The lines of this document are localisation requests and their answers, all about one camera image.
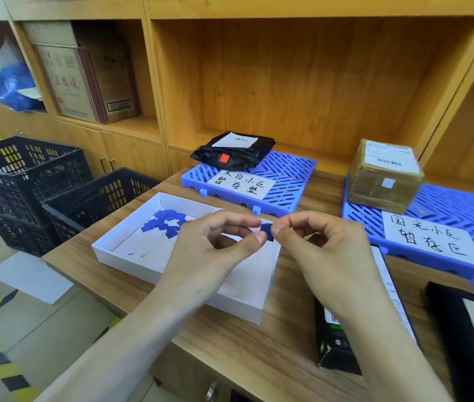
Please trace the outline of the blue plastic slatted pallet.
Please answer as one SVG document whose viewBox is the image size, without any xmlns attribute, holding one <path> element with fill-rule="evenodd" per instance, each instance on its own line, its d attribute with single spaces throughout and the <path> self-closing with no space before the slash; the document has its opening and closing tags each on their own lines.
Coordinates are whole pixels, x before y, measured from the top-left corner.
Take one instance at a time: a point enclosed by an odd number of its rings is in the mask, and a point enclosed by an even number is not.
<svg viewBox="0 0 474 402">
<path fill-rule="evenodd" d="M 316 160 L 271 151 L 255 168 L 238 171 L 275 180 L 274 187 L 263 200 L 238 195 L 208 184 L 208 180 L 221 169 L 203 163 L 185 171 L 181 182 L 184 188 L 217 196 L 221 200 L 251 210 L 258 208 L 261 214 L 281 217 L 295 211 L 316 164 Z"/>
<path fill-rule="evenodd" d="M 388 241 L 384 236 L 382 210 L 349 202 L 347 190 L 348 181 L 345 182 L 341 217 L 361 223 L 372 245 L 387 249 L 386 255 L 457 275 L 469 280 L 474 286 L 473 264 L 435 256 Z M 472 193 L 424 184 L 414 201 L 409 205 L 408 210 L 400 216 L 410 216 L 465 230 L 474 241 L 474 194 Z"/>
</svg>

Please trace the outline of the person's right forearm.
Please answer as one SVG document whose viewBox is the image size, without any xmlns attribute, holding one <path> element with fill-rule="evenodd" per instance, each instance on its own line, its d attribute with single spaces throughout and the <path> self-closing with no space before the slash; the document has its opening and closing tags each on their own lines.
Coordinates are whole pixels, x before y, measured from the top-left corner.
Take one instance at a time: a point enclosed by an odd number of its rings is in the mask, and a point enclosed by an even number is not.
<svg viewBox="0 0 474 402">
<path fill-rule="evenodd" d="M 313 293 L 341 323 L 374 402 L 453 402 L 381 281 Z"/>
</svg>

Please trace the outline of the black and green flat box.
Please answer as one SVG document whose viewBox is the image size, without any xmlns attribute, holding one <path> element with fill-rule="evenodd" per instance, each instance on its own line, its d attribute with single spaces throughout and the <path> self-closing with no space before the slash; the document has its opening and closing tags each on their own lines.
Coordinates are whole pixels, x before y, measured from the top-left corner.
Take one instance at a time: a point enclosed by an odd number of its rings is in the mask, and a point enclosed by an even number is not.
<svg viewBox="0 0 474 402">
<path fill-rule="evenodd" d="M 397 292 L 385 261 L 388 250 L 377 245 L 371 246 L 375 263 L 379 270 L 382 282 L 388 296 L 400 316 L 403 326 L 411 338 L 419 344 L 406 309 Z M 315 338 L 318 365 L 322 369 L 338 370 L 356 375 L 361 375 L 357 359 L 349 345 L 347 335 L 334 314 L 323 307 L 317 298 L 314 298 Z"/>
</svg>

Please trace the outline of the person's right hand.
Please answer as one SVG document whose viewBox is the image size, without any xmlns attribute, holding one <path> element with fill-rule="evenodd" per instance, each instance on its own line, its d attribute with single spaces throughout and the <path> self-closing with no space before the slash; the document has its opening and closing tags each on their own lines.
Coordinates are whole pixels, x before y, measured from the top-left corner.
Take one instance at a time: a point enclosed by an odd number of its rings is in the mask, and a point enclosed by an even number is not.
<svg viewBox="0 0 474 402">
<path fill-rule="evenodd" d="M 315 297 L 339 318 L 366 310 L 385 296 L 363 226 L 306 210 L 282 216 L 272 227 L 302 228 L 309 258 L 298 263 Z"/>
</svg>

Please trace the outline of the black framed board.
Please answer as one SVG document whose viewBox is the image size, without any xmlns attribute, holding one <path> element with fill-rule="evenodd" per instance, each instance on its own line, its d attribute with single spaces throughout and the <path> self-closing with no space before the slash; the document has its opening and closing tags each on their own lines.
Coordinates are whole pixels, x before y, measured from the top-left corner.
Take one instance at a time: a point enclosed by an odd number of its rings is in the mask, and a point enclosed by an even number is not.
<svg viewBox="0 0 474 402">
<path fill-rule="evenodd" d="M 458 402 L 474 402 L 474 294 L 428 283 L 427 306 L 440 332 Z"/>
</svg>

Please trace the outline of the black plastic parcel bag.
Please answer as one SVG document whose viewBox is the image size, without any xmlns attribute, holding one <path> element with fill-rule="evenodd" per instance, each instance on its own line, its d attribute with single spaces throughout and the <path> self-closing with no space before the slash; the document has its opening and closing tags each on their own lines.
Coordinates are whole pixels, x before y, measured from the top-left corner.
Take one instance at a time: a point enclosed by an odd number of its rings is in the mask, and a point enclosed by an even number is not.
<svg viewBox="0 0 474 402">
<path fill-rule="evenodd" d="M 217 169 L 243 171 L 255 168 L 275 144 L 272 137 L 227 131 L 201 145 L 190 157 Z"/>
</svg>

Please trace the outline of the wooden shelf cabinet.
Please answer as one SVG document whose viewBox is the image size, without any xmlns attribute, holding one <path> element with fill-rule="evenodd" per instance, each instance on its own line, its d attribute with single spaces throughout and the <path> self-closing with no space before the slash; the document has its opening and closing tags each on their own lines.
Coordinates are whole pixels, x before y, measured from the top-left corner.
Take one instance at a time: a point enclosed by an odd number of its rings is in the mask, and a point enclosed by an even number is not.
<svg viewBox="0 0 474 402">
<path fill-rule="evenodd" d="M 101 20 L 125 39 L 140 115 L 61 115 L 24 21 Z M 45 111 L 0 103 L 0 138 L 82 148 L 164 180 L 224 132 L 344 176 L 361 139 L 412 147 L 426 181 L 474 193 L 474 0 L 0 0 L 0 47 Z"/>
</svg>

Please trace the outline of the brown taped cardboard parcel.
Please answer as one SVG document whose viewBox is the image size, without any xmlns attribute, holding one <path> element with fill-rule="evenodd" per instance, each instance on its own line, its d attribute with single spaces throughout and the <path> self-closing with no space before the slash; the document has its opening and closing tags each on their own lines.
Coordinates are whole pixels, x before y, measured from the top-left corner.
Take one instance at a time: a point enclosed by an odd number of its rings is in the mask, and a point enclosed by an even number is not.
<svg viewBox="0 0 474 402">
<path fill-rule="evenodd" d="M 348 201 L 404 214 L 424 181 L 411 147 L 362 139 L 348 172 Z"/>
</svg>

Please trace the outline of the person's left forearm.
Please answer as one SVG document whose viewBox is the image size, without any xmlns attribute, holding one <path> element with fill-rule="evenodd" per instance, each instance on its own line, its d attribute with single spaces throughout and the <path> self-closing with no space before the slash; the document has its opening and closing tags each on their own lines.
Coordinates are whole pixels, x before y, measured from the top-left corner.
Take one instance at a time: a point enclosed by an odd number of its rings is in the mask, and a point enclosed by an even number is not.
<svg viewBox="0 0 474 402">
<path fill-rule="evenodd" d="M 220 280 L 161 280 L 34 402 L 127 402 L 150 366 Z"/>
</svg>

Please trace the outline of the plain brown cardboard box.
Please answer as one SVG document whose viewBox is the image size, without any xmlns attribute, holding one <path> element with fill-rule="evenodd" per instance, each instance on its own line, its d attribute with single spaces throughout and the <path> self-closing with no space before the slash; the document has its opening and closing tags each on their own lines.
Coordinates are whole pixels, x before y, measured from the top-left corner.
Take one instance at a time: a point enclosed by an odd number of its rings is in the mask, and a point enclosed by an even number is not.
<svg viewBox="0 0 474 402">
<path fill-rule="evenodd" d="M 24 21 L 22 26 L 34 46 L 78 47 L 70 20 Z"/>
</svg>

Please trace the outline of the white paper sheet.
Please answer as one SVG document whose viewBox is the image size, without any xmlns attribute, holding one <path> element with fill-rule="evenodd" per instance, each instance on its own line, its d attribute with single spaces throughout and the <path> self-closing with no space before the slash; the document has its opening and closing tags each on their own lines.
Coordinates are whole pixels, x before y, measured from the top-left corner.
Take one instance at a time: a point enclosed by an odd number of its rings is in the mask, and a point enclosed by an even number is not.
<svg viewBox="0 0 474 402">
<path fill-rule="evenodd" d="M 40 257 L 25 252 L 16 252 L 0 263 L 0 282 L 47 304 L 56 303 L 73 287 Z"/>
</svg>

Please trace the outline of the person's left hand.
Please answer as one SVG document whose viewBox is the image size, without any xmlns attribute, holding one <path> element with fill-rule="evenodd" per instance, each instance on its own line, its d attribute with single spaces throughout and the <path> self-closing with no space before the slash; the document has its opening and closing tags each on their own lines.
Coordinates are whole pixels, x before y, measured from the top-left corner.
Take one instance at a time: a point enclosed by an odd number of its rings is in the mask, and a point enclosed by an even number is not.
<svg viewBox="0 0 474 402">
<path fill-rule="evenodd" d="M 260 225 L 256 216 L 228 210 L 217 210 L 185 223 L 157 289 L 185 303 L 206 303 L 239 265 L 220 263 L 220 236 L 237 233 L 236 240 L 240 240 Z"/>
</svg>

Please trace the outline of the large printed cardboard box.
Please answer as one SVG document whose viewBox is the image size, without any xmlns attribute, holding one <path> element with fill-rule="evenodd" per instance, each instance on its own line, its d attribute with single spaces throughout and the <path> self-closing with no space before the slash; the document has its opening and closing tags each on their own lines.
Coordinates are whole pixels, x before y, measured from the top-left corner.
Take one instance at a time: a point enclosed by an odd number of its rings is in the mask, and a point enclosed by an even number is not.
<svg viewBox="0 0 474 402">
<path fill-rule="evenodd" d="M 58 112 L 106 125 L 140 115 L 133 63 L 113 23 L 70 20 L 78 47 L 34 46 Z"/>
</svg>

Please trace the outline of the white shallow tray box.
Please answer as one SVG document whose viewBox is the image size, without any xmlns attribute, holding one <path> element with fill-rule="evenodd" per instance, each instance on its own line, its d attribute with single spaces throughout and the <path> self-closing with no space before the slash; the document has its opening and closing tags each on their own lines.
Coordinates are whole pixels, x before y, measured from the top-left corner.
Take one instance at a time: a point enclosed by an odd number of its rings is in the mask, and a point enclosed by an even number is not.
<svg viewBox="0 0 474 402">
<path fill-rule="evenodd" d="M 156 211 L 174 209 L 195 220 L 221 208 L 185 198 L 157 193 L 93 243 L 100 263 L 151 284 L 157 284 L 170 258 L 177 236 L 152 237 L 140 227 Z M 207 305 L 259 325 L 281 246 L 267 241 L 240 263 Z"/>
</svg>

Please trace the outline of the white handwritten paper label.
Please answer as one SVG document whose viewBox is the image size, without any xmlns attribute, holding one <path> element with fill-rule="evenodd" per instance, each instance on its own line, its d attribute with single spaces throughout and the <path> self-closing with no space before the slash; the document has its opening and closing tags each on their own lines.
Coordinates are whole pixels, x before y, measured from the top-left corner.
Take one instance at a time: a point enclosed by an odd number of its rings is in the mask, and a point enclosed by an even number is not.
<svg viewBox="0 0 474 402">
<path fill-rule="evenodd" d="M 247 172 L 221 170 L 207 183 L 238 195 L 263 200 L 276 182 Z"/>
<path fill-rule="evenodd" d="M 465 230 L 382 211 L 385 239 L 474 265 L 474 241 Z"/>
</svg>

